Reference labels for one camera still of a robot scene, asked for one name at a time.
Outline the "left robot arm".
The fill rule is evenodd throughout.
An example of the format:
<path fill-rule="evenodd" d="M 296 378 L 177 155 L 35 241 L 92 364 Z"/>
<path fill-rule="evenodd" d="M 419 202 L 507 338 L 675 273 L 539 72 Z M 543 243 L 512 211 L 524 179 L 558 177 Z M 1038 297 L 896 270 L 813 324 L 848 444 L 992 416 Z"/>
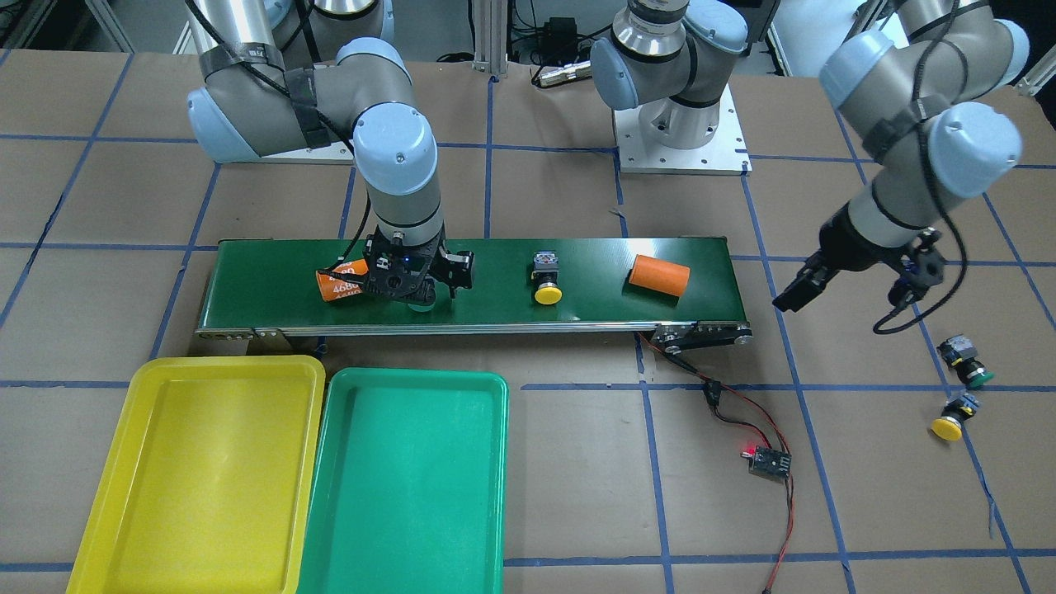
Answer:
<path fill-rule="evenodd" d="M 967 249 L 950 212 L 1017 163 L 1013 120 L 979 98 L 1025 67 L 1029 38 L 987 1 L 894 1 L 907 45 L 862 31 L 834 50 L 818 81 L 881 170 L 823 223 L 816 250 L 773 300 L 799 311 L 842 271 L 882 263 L 898 273 L 893 316 L 945 276 L 936 249 L 943 221 Z M 720 95 L 749 45 L 742 15 L 720 1 L 629 1 L 591 48 L 597 93 L 615 111 L 638 110 L 650 135 L 674 149 L 705 145 Z"/>

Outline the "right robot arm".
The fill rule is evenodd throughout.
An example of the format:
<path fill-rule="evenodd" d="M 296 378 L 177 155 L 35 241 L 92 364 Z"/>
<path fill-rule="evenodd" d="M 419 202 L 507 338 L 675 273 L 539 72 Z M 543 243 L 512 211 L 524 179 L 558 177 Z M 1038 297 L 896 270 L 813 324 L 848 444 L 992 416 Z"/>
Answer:
<path fill-rule="evenodd" d="M 399 52 L 362 36 L 333 64 L 291 68 L 274 39 L 288 10 L 261 1 L 188 1 L 203 86 L 187 113 L 197 144 L 219 164 L 248 163 L 343 143 L 365 180 L 365 214 L 377 221 L 364 239 L 362 267 L 348 252 L 316 271 L 367 294 L 429 308 L 436 285 L 451 296 L 474 282 L 474 253 L 446 246 L 438 147 L 420 112 Z"/>

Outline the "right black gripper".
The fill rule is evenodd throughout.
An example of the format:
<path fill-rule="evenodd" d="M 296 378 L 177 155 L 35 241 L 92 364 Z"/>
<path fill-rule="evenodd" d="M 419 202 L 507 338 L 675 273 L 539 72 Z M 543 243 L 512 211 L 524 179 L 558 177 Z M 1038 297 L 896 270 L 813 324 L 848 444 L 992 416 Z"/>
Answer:
<path fill-rule="evenodd" d="M 441 282 L 451 299 L 459 290 L 474 285 L 474 256 L 472 250 L 446 249 L 446 231 L 417 247 L 394 243 L 380 227 L 367 237 L 363 256 L 367 275 L 363 290 L 398 302 L 434 302 L 436 285 Z"/>

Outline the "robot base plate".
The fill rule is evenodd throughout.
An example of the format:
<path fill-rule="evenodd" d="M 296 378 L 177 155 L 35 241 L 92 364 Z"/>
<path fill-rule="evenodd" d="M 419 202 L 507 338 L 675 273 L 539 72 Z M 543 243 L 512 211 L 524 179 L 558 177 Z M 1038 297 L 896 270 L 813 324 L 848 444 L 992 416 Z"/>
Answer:
<path fill-rule="evenodd" d="M 354 165 L 354 155 L 347 146 L 333 143 L 322 148 L 302 148 L 259 157 L 252 147 L 241 136 L 233 138 L 200 140 L 199 146 L 208 157 L 219 164 L 309 164 Z"/>
<path fill-rule="evenodd" d="M 742 177 L 753 170 L 729 85 L 717 104 L 701 109 L 659 99 L 615 111 L 612 128 L 622 172 Z"/>

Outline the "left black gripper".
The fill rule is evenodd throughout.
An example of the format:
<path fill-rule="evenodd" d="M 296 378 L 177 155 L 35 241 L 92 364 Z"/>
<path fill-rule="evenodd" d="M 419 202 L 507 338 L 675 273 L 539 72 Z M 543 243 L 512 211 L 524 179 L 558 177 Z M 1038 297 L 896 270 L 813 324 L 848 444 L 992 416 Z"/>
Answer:
<path fill-rule="evenodd" d="M 931 227 L 909 229 L 895 224 L 874 203 L 864 214 L 856 214 L 852 203 L 844 205 L 823 223 L 818 250 L 808 257 L 772 305 L 781 312 L 799 312 L 841 271 L 860 273 L 882 263 L 898 274 L 887 294 L 888 317 L 894 318 L 944 281 L 945 259 L 936 248 L 940 237 Z"/>

